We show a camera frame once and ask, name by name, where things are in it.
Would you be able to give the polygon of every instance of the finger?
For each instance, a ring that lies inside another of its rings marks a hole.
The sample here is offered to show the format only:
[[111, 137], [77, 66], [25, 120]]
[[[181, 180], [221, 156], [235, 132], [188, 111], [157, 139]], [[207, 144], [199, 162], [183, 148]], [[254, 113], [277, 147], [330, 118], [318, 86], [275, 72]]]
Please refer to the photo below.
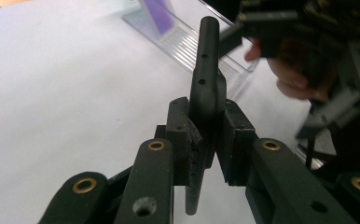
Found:
[[292, 66], [280, 59], [268, 60], [268, 64], [270, 65], [272, 72], [281, 82], [301, 90], [307, 88], [308, 79], [297, 72]]
[[284, 95], [291, 97], [291, 98], [297, 98], [299, 100], [308, 100], [308, 99], [315, 99], [321, 102], [327, 102], [328, 96], [326, 92], [317, 91], [315, 89], [305, 89], [301, 90], [298, 88], [294, 88], [290, 85], [287, 85], [280, 80], [276, 83], [279, 91], [281, 91]]
[[254, 61], [261, 57], [260, 40], [252, 38], [251, 42], [252, 42], [252, 47], [244, 55], [244, 59], [247, 62]]

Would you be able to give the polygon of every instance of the white surface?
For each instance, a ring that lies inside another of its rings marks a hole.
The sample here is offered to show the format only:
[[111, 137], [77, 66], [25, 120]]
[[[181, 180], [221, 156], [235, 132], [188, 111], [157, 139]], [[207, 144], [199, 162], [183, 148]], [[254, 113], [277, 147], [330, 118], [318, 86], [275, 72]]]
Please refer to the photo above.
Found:
[[[73, 175], [110, 177], [131, 166], [166, 122], [168, 103], [188, 95], [191, 75], [120, 19], [132, 4], [34, 0], [0, 8], [0, 223], [36, 223]], [[209, 13], [197, 0], [173, 7], [190, 23]], [[308, 104], [283, 97], [265, 63], [236, 101], [260, 137], [295, 145]], [[175, 192], [176, 224], [254, 222], [244, 188], [227, 187], [217, 161], [205, 173], [197, 215], [184, 214], [184, 189]]]

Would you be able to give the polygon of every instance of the white table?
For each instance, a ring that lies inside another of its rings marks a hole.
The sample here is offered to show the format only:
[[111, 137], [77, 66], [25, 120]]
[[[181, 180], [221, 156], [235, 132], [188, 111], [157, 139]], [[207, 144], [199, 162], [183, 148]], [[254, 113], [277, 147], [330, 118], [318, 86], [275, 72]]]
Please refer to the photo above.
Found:
[[[36, 223], [73, 175], [111, 177], [133, 164], [188, 96], [191, 74], [121, 18], [132, 0], [34, 0], [0, 8], [0, 223]], [[212, 13], [173, 0], [198, 30]], [[242, 62], [239, 49], [233, 57]], [[234, 99], [260, 137], [294, 147], [309, 104], [282, 96], [263, 61]], [[244, 188], [230, 188], [217, 160], [205, 173], [197, 215], [175, 188], [174, 223], [253, 223]]]

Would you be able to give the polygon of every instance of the human hand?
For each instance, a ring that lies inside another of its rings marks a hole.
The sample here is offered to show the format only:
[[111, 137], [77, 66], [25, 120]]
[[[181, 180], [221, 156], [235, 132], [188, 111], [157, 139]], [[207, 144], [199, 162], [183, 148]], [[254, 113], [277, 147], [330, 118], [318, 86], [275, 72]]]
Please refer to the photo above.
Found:
[[[252, 47], [244, 55], [247, 62], [261, 56], [260, 40], [252, 39]], [[308, 86], [308, 79], [302, 75], [303, 65], [308, 56], [308, 48], [299, 41], [285, 39], [279, 49], [278, 57], [268, 59], [273, 74], [278, 78], [277, 87], [286, 96], [297, 99], [314, 99], [321, 102], [328, 101], [328, 91], [335, 81], [336, 69], [332, 65], [321, 85], [317, 88]]]

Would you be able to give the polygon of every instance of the person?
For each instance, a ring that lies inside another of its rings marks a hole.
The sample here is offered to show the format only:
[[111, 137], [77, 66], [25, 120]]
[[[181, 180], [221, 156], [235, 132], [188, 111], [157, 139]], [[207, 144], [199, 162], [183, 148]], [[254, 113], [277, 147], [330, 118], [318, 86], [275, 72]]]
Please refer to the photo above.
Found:
[[[260, 40], [252, 38], [252, 47], [245, 53], [246, 61], [253, 61], [261, 56]], [[335, 65], [329, 69], [322, 84], [314, 89], [309, 87], [309, 80], [300, 72], [307, 55], [306, 47], [295, 39], [284, 39], [278, 56], [267, 59], [272, 72], [277, 76], [277, 87], [286, 96], [328, 102], [328, 92], [335, 81]], [[315, 173], [324, 180], [335, 183], [344, 172], [360, 172], [360, 116], [338, 132], [331, 132], [337, 156]]]

